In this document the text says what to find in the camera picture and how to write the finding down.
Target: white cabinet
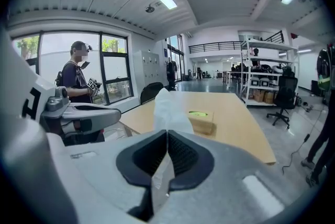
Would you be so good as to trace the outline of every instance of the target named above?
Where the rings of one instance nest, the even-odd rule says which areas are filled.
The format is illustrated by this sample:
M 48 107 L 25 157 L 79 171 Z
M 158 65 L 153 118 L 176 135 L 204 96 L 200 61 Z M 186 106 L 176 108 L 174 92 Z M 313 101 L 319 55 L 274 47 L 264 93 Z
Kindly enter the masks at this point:
M 139 95 L 146 85 L 162 82 L 158 54 L 138 51 L 133 55 L 133 61 Z

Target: black chair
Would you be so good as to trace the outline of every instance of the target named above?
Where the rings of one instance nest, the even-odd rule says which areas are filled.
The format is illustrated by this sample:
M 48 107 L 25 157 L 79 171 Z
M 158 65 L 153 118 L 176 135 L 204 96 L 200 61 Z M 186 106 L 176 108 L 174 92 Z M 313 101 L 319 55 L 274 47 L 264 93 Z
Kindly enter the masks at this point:
M 141 97 L 140 97 L 140 103 L 141 105 L 143 105 L 144 103 L 154 99 L 158 92 L 163 88 L 163 84 L 162 83 L 151 83 L 148 84 L 141 93 Z
M 274 100 L 274 104 L 281 108 L 280 113 L 271 114 L 268 113 L 266 117 L 268 118 L 270 115 L 277 117 L 273 122 L 273 126 L 275 126 L 276 122 L 281 119 L 287 124 L 287 128 L 289 129 L 289 118 L 283 115 L 283 111 L 287 109 L 294 109 L 294 97 L 295 97 L 295 89 L 298 84 L 298 79 L 294 77 L 279 77 L 279 91 Z

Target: tree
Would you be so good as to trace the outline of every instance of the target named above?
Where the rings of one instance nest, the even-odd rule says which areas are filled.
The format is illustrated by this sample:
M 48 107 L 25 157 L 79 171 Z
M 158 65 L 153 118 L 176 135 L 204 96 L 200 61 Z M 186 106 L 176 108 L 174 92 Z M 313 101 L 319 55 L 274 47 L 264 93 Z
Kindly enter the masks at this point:
M 37 44 L 39 36 L 23 38 L 17 42 L 17 48 L 21 49 L 21 57 L 30 59 L 37 53 Z
M 116 39 L 107 40 L 103 39 L 103 52 L 118 52 L 125 53 L 124 48 L 118 48 L 119 41 Z

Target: wooden tissue box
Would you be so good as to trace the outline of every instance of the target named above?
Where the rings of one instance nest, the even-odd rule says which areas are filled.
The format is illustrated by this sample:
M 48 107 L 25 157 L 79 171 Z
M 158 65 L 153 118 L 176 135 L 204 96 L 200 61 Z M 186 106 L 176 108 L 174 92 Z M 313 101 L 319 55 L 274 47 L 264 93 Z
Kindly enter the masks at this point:
M 193 131 L 204 135 L 210 135 L 213 129 L 213 111 L 190 110 L 187 116 L 191 121 Z

